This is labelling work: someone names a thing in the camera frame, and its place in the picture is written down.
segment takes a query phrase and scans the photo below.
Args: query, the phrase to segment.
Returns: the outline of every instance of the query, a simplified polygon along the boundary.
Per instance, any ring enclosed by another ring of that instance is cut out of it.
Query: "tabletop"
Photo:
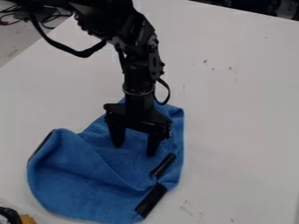
[[[180,184],[144,223],[299,223],[299,23],[184,0],[136,8],[156,27],[170,104],[185,111]],[[76,49],[99,41],[73,18],[51,36]],[[50,130],[80,132],[121,99],[122,80],[111,45],[79,59],[40,40],[3,66],[0,198],[76,223],[32,197],[26,162]]]

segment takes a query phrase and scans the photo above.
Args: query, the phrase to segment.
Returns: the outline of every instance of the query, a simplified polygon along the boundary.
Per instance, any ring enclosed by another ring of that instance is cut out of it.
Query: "cable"
[[[93,53],[95,53],[95,52],[99,51],[101,48],[103,48],[107,43],[107,40],[103,39],[100,43],[98,43],[96,45],[93,45],[92,47],[87,48],[86,50],[76,51],[76,50],[72,49],[71,47],[69,47],[67,45],[63,45],[60,42],[57,42],[57,41],[49,38],[44,33],[43,29],[40,27],[40,25],[38,23],[38,20],[35,17],[34,12],[31,10],[30,5],[28,5],[27,11],[28,11],[29,18],[30,18],[34,28],[39,32],[39,34],[43,37],[43,39],[46,42],[48,42],[48,44],[50,44],[51,46],[54,46],[54,47],[56,47],[56,48],[58,48],[58,49],[60,49],[64,52],[71,53],[72,55],[75,55],[75,56],[80,57],[80,58],[88,58]]]
[[[46,28],[46,29],[50,29],[50,30],[52,30],[52,29],[55,28],[55,27],[51,27],[51,26],[46,25],[47,23],[49,23],[49,22],[51,22],[51,21],[53,21],[53,20],[55,20],[55,19],[57,19],[57,18],[60,18],[60,17],[71,17],[71,16],[73,15],[73,12],[72,12],[72,11],[71,11],[70,14],[62,14],[62,13],[60,12],[60,10],[59,10],[57,7],[52,7],[52,6],[46,6],[46,7],[47,7],[47,8],[53,8],[53,9],[55,9],[55,12],[54,12],[53,15],[44,17],[44,18],[40,21],[41,25],[42,25],[44,28]],[[20,22],[20,21],[22,21],[22,20],[24,20],[25,22],[27,22],[28,19],[26,19],[26,18],[19,19],[19,20],[17,20],[17,21],[12,22],[12,23],[9,23],[9,22],[7,22],[7,21],[3,21],[3,20],[2,20],[3,18],[5,18],[5,17],[7,17],[7,16],[14,16],[14,15],[16,15],[19,11],[23,11],[23,10],[24,10],[24,7],[23,7],[23,6],[20,6],[20,5],[17,5],[17,4],[12,5],[11,7],[8,7],[8,8],[5,9],[5,10],[1,10],[0,13],[8,13],[8,14],[3,15],[3,16],[0,17],[0,25],[13,25],[13,24],[16,24],[16,23],[18,23],[18,22]]]
[[[71,11],[70,14],[61,14],[60,10],[56,7],[55,8],[55,12],[54,13],[58,13],[58,15],[51,15],[51,16],[48,16],[48,17],[44,17],[42,21],[40,21],[41,25],[46,28],[46,29],[54,29],[55,27],[49,27],[47,25],[45,25],[46,23],[49,23],[57,18],[60,18],[60,17],[71,17],[73,15],[73,12]]]
[[[0,13],[15,12],[15,11],[19,11],[21,8],[22,8],[22,6],[15,4],[15,5],[12,5],[11,7],[8,7],[5,10],[0,10]]]
[[[11,22],[11,23],[2,20],[3,18],[6,18],[6,17],[8,17],[8,16],[13,16],[13,15],[15,15],[15,14],[16,14],[16,13],[9,13],[9,14],[5,14],[5,15],[1,16],[1,17],[0,17],[0,25],[13,25],[13,24],[16,24],[16,23],[20,22],[22,19],[19,19],[19,20],[17,20],[17,21]]]

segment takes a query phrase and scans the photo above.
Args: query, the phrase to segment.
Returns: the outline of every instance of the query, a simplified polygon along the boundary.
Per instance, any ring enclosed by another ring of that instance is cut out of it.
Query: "label on towel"
[[[38,146],[38,148],[32,153],[32,155],[30,156],[30,158],[28,159],[28,162],[38,153],[38,151],[44,146],[45,142],[48,141],[48,139],[50,138],[50,136],[52,135],[52,133],[55,131],[55,129],[53,131],[51,131],[43,140],[43,142]]]
[[[145,199],[135,208],[135,211],[145,219],[166,193],[167,188],[157,183],[153,190],[151,190]]]

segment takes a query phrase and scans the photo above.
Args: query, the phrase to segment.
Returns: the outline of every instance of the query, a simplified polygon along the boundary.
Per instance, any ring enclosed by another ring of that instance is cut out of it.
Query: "microfiber cloth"
[[[48,211],[86,221],[126,224],[143,220],[180,179],[184,159],[184,111],[156,110],[173,121],[170,139],[147,157],[148,135],[127,129],[121,148],[111,142],[104,116],[82,133],[52,131],[28,162],[28,183]],[[176,159],[159,177],[152,171]]]

